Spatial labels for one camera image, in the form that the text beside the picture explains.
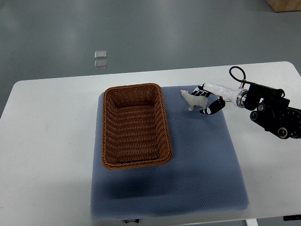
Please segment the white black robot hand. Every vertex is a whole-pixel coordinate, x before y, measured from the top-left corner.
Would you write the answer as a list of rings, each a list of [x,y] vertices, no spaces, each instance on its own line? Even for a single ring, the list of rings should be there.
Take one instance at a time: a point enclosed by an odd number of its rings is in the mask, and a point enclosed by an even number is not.
[[[231,89],[221,85],[204,83],[203,85],[198,85],[193,90],[192,95],[205,97],[216,95],[218,97],[217,100],[213,101],[203,110],[200,110],[200,113],[202,114],[212,115],[223,109],[226,105],[226,102],[231,102],[238,108],[244,108],[244,101],[247,93],[248,90],[244,88]]]

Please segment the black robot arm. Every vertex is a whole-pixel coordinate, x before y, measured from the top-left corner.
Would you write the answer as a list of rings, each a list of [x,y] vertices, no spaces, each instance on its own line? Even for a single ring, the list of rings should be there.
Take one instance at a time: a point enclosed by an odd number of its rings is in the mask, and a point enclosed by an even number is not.
[[[246,80],[245,71],[239,66],[229,69],[230,76],[249,89],[235,98],[238,107],[249,111],[250,120],[280,139],[301,138],[301,111],[289,106],[282,89],[263,86]]]

